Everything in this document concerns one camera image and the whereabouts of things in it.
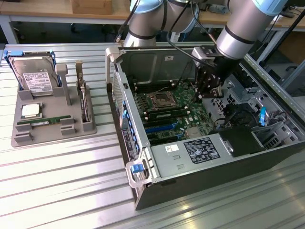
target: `hard drive label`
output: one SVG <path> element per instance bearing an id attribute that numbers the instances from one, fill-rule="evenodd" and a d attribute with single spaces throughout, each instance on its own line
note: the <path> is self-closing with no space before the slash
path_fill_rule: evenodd
<path id="1" fill-rule="evenodd" d="M 48 73 L 24 73 L 23 77 L 32 93 L 52 91 Z"/>

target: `hard drive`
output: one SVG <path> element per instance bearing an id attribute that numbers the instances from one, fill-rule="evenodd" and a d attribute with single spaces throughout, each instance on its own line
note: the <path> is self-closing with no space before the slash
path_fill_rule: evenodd
<path id="1" fill-rule="evenodd" d="M 33 96 L 52 95 L 53 87 L 61 86 L 54 58 L 52 52 L 12 52 L 5 56 L 20 90 L 30 90 Z"/>

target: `cpu socket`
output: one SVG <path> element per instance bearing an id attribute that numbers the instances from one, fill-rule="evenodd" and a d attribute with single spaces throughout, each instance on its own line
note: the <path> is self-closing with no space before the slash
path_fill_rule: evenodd
<path id="1" fill-rule="evenodd" d="M 152 101 L 152 109 L 154 110 L 177 106 L 171 92 L 154 92 L 148 94 L 147 97 Z"/>

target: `metal handle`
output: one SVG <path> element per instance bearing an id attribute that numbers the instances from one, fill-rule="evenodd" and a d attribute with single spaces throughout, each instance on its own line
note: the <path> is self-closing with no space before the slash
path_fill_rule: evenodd
<path id="1" fill-rule="evenodd" d="M 125 169 L 126 169 L 126 173 L 127 173 L 127 178 L 128 178 L 129 185 L 132 188 L 141 187 L 142 185 L 151 183 L 151 181 L 152 181 L 152 176 L 151 175 L 149 175 L 149 177 L 147 179 L 139 180 L 139 181 L 134 181 L 134 179 L 132 177 L 131 167 L 133 165 L 143 164 L 143 162 L 144 162 L 143 159 L 138 159 L 138 160 L 135 160 L 135 161 L 132 161 L 132 162 L 128 162 L 126 164 Z"/>

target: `metal table surface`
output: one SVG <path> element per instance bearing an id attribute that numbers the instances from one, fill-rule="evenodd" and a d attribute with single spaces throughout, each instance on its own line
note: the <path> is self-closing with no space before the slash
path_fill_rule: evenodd
<path id="1" fill-rule="evenodd" d="M 53 49 L 57 62 L 68 65 L 71 84 L 76 80 L 75 60 L 83 60 L 98 133 L 83 140 L 12 148 L 17 81 L 2 61 L 1 229 L 305 227 L 305 153 L 271 170 L 135 211 L 106 96 L 104 50 L 110 45 L 114 44 L 6 47 L 9 51 Z"/>

